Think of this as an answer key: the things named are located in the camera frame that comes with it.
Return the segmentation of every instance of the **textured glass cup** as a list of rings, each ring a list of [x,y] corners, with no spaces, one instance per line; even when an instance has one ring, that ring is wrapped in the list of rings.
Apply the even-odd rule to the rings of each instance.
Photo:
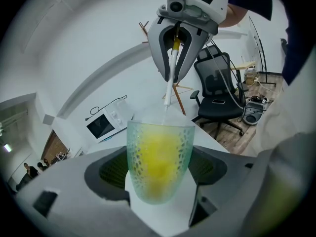
[[[172,198],[188,168],[194,132],[194,126],[128,122],[128,168],[142,201],[161,204]]]

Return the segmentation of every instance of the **black office chair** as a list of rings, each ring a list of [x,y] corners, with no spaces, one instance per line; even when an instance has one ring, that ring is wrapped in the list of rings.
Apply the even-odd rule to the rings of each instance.
[[[229,55],[227,53],[221,54],[215,46],[210,46],[209,48],[225,78],[231,94],[236,102],[243,107],[244,98],[242,89],[240,88],[241,81],[237,84],[239,88],[239,98],[235,96],[236,89],[233,87],[232,83]],[[243,109],[239,108],[232,100],[214,59],[209,54],[207,48],[205,48],[199,54],[197,62],[194,63],[194,68],[202,83],[202,95],[204,99],[202,103],[200,103],[198,99],[199,90],[193,92],[190,98],[195,99],[199,105],[198,116],[200,118],[208,119],[205,122],[201,122],[199,125],[200,127],[203,127],[205,124],[217,122],[218,125],[214,139],[217,138],[222,123],[238,129],[240,131],[240,136],[243,136],[242,128],[229,121],[229,119],[235,119],[242,116]]]

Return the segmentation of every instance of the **ceiling light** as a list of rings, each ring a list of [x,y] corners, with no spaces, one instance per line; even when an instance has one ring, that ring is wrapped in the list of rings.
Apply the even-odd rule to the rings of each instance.
[[[12,151],[11,147],[8,144],[5,144],[4,148],[10,153]]]

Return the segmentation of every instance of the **doorway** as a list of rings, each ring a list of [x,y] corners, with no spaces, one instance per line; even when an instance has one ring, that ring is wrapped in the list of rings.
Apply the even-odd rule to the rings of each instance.
[[[53,130],[46,143],[43,154],[41,156],[41,160],[44,160],[46,158],[48,160],[48,163],[52,164],[58,153],[67,153],[67,151],[68,149]]]

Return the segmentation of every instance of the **white cable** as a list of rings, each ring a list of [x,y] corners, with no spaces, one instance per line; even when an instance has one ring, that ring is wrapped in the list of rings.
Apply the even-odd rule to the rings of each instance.
[[[208,45],[207,45],[207,44],[205,44],[205,45],[206,45],[206,47],[207,47],[209,53],[211,54],[211,56],[212,56],[212,58],[213,58],[213,60],[214,60],[214,62],[215,62],[215,64],[216,64],[216,66],[217,66],[217,68],[218,68],[219,73],[221,74],[221,76],[222,76],[222,78],[223,78],[223,80],[224,80],[224,84],[225,84],[226,89],[228,90],[228,93],[230,94],[231,98],[233,99],[233,101],[235,102],[235,104],[236,104],[239,108],[244,109],[243,107],[241,107],[241,106],[236,102],[235,98],[233,97],[233,95],[232,95],[232,93],[231,93],[231,90],[229,89],[229,87],[228,87],[228,85],[227,85],[227,83],[226,83],[226,80],[225,80],[225,78],[224,78],[224,76],[223,76],[223,74],[222,74],[222,71],[220,70],[220,68],[219,68],[219,66],[218,66],[218,64],[217,64],[217,62],[216,62],[216,60],[215,60],[215,57],[214,57],[213,54],[211,53],[211,51],[210,51]]]
[[[256,82],[257,82],[257,81],[254,81],[252,85],[254,85]],[[249,85],[248,87],[250,87],[250,86],[252,86],[252,85]]]
[[[258,82],[260,84],[261,87],[263,87],[264,89],[268,90],[268,91],[271,91],[272,93],[274,93],[274,91],[268,89],[268,88],[265,88],[260,82],[259,80],[255,80],[255,82]]]

